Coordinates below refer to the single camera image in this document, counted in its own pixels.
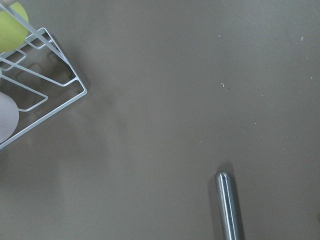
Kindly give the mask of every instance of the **metal rod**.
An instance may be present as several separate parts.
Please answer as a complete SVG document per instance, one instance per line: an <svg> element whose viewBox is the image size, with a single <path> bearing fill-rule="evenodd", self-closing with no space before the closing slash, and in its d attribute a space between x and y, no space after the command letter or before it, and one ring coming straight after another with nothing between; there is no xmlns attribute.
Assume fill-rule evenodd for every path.
<svg viewBox="0 0 320 240"><path fill-rule="evenodd" d="M240 236L231 185L231 177L227 172L220 171L216 174L215 181L218 192L224 239L239 240Z"/></svg>
<svg viewBox="0 0 320 240"><path fill-rule="evenodd" d="M28 91L30 91L30 92L32 92L32 93L34 93L34 94L37 94L37 95L39 95L39 96L43 97L43 100L41 100L40 102L38 102L38 103L36 103L36 104L32 105L31 107L29 107L29 108L27 108L27 109L18 108L18 110L19 110L20 112L29 112L30 110L32 110L32 109L34 109L34 108L36 108L37 106L39 106L40 104L42 104L42 103L44 103L45 101L47 101L47 100L48 100L48 96L47 96L47 95L42 94L42 93L41 93L41 92L39 92L39 91L36 91L36 90L34 90L34 89L32 89L32 88L30 88L30 87L26 86L26 85L23 85L23 84L21 84L20 82L17 82L17 81L15 81L15 80L13 80L13 79L11 79L11 78L9 78L9 77L7 77L7 76L3 75L3 74L1 75L1 77L2 77L3 79L7 80L7 81L9 81L9 82L11 82L11 83L13 83L13 84L15 84L15 85L19 86L19 87L21 87L21 88L24 88L24 89L26 89L26 90L28 90Z"/></svg>
<svg viewBox="0 0 320 240"><path fill-rule="evenodd" d="M25 71L25 72L27 72L27 73L30 73L30 74L32 74L32 75L35 75L35 76L39 77L39 78L42 78L42 79L44 79L44 80L46 80L46 81L48 81L48 82L51 82L51 83L53 83L53 84L56 84L56 85L58 85L59 87L68 86L69 84L71 84L71 83L73 83L74 81L77 80L77 78L75 77L75 78L71 79L70 81L68 81L67 83L61 84L61 83L59 83L59 82L57 82L57 81L52 80L52 79L49 78L49 77L43 76L43 75L40 74L40 73L37 73L37 72L32 71L32 70L30 70L30 69L28 69L28 68L26 68L26 67L24 67L24 66L21 66L21 65L17 64L16 62L9 61L9 60L1 57L1 56L0 56L0 62L4 62L4 63L6 63L6 64L9 64L9 65L11 65L11 66L14 66L14 67L16 67L17 69L21 69L21 70L23 70L23 71Z"/></svg>

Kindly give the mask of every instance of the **wire basket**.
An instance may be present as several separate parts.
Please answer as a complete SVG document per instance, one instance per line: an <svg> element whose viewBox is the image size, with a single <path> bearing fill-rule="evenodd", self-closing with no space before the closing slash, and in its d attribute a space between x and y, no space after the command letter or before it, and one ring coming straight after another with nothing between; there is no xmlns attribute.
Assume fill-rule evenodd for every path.
<svg viewBox="0 0 320 240"><path fill-rule="evenodd" d="M76 71L45 28L35 30L9 6L3 9L31 33L13 51L0 54L0 92L18 106L19 122L0 149L87 93Z"/></svg>

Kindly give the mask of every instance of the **table surface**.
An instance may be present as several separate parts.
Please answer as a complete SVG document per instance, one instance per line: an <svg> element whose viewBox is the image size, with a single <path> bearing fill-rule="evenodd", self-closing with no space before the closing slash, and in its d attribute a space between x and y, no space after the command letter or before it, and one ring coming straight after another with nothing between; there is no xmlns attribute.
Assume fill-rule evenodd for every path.
<svg viewBox="0 0 320 240"><path fill-rule="evenodd" d="M21 0L88 94L0 150L0 238L320 237L320 1Z"/></svg>

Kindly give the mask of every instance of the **brown surface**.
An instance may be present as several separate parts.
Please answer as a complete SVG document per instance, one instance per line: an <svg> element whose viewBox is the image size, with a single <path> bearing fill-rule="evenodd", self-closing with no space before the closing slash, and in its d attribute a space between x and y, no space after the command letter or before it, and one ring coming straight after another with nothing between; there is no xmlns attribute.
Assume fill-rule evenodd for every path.
<svg viewBox="0 0 320 240"><path fill-rule="evenodd" d="M0 151L1 239L219 240L224 163L247 240L320 238L320 2L20 2L89 92Z"/></svg>

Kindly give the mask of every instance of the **chrome bar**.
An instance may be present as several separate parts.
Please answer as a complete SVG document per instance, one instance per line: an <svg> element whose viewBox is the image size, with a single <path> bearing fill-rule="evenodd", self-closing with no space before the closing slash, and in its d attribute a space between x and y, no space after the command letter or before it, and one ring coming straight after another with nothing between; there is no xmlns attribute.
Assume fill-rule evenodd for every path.
<svg viewBox="0 0 320 240"><path fill-rule="evenodd" d="M215 175L216 189L220 205L220 214L225 240L239 240L239 230L235 209L231 177L225 171Z"/></svg>

